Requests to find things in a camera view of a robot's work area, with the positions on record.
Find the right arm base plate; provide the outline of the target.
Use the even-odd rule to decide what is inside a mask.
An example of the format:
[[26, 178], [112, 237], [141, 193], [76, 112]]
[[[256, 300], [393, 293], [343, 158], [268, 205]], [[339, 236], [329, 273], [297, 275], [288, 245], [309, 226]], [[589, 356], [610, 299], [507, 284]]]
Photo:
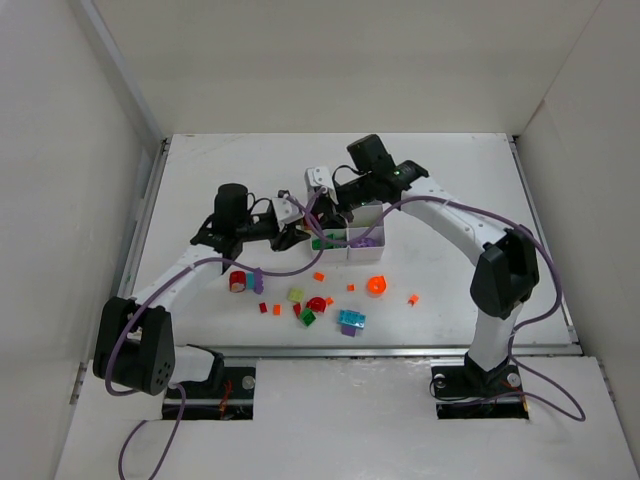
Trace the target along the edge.
[[432, 366], [431, 374], [429, 391], [439, 420], [529, 419], [515, 365], [508, 365], [488, 385], [473, 384], [462, 365]]

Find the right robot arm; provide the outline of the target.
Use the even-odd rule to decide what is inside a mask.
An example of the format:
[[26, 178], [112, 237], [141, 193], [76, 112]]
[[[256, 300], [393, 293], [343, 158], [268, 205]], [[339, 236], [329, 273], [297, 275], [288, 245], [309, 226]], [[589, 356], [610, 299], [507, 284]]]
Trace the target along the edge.
[[381, 202], [410, 215], [449, 241], [470, 261], [470, 296], [478, 317], [461, 374], [474, 395], [494, 387], [508, 366], [509, 337], [539, 283], [536, 247], [530, 232], [504, 220], [490, 222], [479, 209], [464, 206], [412, 160], [394, 162], [380, 137], [370, 134], [347, 151], [355, 179], [337, 184], [323, 167], [305, 172], [320, 223], [346, 222], [355, 209]]

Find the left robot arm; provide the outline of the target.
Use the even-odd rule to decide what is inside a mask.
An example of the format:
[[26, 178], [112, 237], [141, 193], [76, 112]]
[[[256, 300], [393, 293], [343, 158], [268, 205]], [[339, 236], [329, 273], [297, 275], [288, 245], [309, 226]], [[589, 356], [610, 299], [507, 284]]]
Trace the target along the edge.
[[108, 393], [155, 396], [180, 384], [218, 384], [221, 357], [194, 345], [174, 342], [173, 318], [214, 280], [237, 263], [247, 242], [270, 242], [285, 251], [307, 239], [305, 210], [281, 191], [265, 212], [254, 214], [248, 189], [221, 186], [212, 213], [198, 228], [176, 263], [129, 298], [114, 296], [102, 310], [93, 373]]

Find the purple flower lego piece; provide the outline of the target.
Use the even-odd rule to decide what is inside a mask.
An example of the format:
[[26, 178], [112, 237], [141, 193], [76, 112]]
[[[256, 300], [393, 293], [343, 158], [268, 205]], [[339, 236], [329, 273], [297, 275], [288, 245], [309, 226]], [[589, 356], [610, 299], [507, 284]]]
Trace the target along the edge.
[[264, 272], [260, 268], [250, 270], [246, 273], [247, 288], [254, 293], [261, 295], [264, 292]]

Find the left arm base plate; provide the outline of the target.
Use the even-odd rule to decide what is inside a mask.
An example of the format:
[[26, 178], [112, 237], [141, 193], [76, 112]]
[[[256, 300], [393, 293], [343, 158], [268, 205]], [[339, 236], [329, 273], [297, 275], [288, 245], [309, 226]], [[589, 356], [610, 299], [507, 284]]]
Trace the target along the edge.
[[226, 366], [213, 383], [184, 382], [184, 421], [252, 420], [256, 365]]

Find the red cylinder lego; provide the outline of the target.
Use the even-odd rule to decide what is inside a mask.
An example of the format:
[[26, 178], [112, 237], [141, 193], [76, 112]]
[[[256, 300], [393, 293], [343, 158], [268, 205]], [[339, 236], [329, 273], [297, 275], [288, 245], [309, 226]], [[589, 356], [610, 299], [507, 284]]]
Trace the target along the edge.
[[231, 293], [241, 293], [247, 288], [247, 275], [242, 270], [236, 270], [229, 275], [229, 291]]

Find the purple lego block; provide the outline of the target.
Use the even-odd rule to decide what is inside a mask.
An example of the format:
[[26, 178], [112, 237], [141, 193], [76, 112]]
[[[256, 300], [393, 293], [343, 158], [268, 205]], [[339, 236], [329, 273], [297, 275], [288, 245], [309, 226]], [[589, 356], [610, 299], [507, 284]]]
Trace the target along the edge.
[[378, 244], [376, 240], [370, 237], [362, 238], [352, 244], [353, 248], [374, 248], [377, 246]]

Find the green lego plate piece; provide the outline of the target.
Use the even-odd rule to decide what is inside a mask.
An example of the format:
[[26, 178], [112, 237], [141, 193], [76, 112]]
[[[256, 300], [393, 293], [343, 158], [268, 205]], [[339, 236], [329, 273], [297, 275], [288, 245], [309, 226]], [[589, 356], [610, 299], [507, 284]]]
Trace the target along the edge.
[[336, 238], [333, 234], [327, 235], [325, 240], [322, 240], [320, 238], [314, 238], [311, 240], [311, 249], [321, 250], [321, 249], [339, 248], [339, 245], [335, 244], [335, 240]]

